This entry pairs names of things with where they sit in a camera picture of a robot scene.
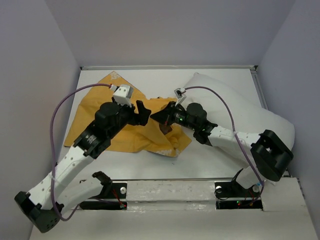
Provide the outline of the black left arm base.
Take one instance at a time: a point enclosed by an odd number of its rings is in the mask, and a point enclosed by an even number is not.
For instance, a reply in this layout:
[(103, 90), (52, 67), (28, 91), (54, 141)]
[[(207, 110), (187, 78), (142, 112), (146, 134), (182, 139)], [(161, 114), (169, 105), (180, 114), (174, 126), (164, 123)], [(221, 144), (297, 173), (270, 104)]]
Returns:
[(102, 189), (98, 195), (81, 202), (79, 204), (80, 209), (110, 211), (127, 209), (127, 182), (113, 182), (102, 171), (93, 173), (92, 177), (99, 180)]

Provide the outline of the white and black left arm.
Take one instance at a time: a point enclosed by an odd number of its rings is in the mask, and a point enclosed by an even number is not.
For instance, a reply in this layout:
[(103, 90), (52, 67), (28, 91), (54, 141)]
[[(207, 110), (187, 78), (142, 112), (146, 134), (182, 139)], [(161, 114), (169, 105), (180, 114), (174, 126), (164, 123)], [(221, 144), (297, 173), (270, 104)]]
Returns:
[(137, 100), (136, 105), (103, 103), (65, 157), (53, 165), (53, 170), (35, 187), (20, 191), (14, 197), (23, 214), (41, 233), (46, 233), (73, 206), (90, 197), (108, 196), (112, 180), (100, 171), (94, 173), (91, 180), (78, 185), (73, 193), (58, 200), (71, 181), (111, 145), (111, 140), (126, 125), (145, 126), (150, 114), (151, 110), (145, 108), (141, 100)]

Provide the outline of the white pillow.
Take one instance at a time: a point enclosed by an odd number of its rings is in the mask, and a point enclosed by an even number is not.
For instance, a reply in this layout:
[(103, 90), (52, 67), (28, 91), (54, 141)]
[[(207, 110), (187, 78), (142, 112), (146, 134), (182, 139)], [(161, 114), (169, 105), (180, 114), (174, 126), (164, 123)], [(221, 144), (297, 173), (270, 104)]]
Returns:
[(295, 142), (295, 127), (285, 118), (255, 105), (220, 80), (195, 73), (184, 85), (186, 99), (182, 106), (199, 103), (207, 119), (233, 132), (261, 134), (273, 131), (289, 148)]

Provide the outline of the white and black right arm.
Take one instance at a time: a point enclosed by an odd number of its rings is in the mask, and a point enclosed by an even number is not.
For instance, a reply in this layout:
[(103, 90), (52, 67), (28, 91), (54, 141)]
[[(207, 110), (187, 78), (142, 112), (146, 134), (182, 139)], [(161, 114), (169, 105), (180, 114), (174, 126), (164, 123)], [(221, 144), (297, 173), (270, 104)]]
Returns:
[(216, 187), (222, 198), (242, 196), (265, 180), (278, 182), (294, 157), (272, 130), (266, 129), (262, 133), (234, 132), (210, 122), (199, 103), (190, 103), (183, 108), (171, 101), (150, 117), (163, 126), (178, 124), (188, 128), (200, 144), (220, 148), (248, 163), (248, 167), (239, 170), (230, 182)]

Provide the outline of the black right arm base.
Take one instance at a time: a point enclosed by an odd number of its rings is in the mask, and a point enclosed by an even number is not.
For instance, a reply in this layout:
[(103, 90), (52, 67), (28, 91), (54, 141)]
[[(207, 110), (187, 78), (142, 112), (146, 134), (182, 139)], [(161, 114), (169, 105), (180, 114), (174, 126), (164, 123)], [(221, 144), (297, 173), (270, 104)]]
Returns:
[(230, 181), (216, 181), (214, 196), (217, 210), (262, 210), (260, 190), (254, 191), (251, 186), (243, 188), (233, 177)]

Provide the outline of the yellow pillowcase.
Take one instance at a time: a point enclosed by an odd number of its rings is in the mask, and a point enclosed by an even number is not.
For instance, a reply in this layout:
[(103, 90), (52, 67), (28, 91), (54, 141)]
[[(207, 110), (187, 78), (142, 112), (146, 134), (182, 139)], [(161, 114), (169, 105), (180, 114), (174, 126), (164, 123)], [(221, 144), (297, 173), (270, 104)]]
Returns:
[[(106, 86), (94, 86), (83, 97), (64, 140), (65, 147), (71, 147), (83, 130), (94, 120), (99, 107), (112, 100), (113, 91)], [(137, 153), (148, 151), (168, 157), (177, 157), (192, 140), (183, 129), (173, 124), (162, 130), (158, 122), (149, 119), (145, 126), (126, 125), (112, 140), (108, 151)]]

